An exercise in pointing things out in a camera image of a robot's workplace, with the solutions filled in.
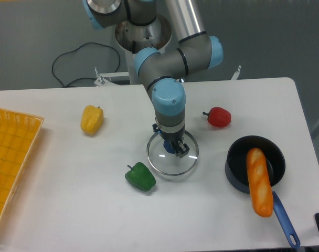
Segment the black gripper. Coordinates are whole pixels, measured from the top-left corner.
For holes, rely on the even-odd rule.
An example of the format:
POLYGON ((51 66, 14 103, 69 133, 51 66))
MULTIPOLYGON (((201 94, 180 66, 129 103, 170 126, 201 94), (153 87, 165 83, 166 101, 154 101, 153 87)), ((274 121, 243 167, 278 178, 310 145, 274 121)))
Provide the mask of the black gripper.
POLYGON ((182 142, 183 135, 185 133, 185 127, 182 127, 180 130, 174 133, 168 133, 161 129, 156 123, 152 125, 154 133, 158 133, 163 140, 171 143, 173 153, 182 158, 183 155, 187 155, 189 152, 189 146, 182 142))

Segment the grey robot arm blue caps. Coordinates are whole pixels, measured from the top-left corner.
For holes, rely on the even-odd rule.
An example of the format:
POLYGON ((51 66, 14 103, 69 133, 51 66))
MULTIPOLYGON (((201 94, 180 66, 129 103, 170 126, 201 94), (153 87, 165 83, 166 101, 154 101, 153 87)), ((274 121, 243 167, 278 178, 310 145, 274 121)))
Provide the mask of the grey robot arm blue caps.
POLYGON ((186 95, 180 78, 219 65, 219 39, 205 30, 196 1, 167 1, 171 22, 163 25, 156 1, 84 1, 94 27, 116 26, 116 40, 132 54, 131 74, 138 77, 155 111, 153 128, 184 157, 186 95))

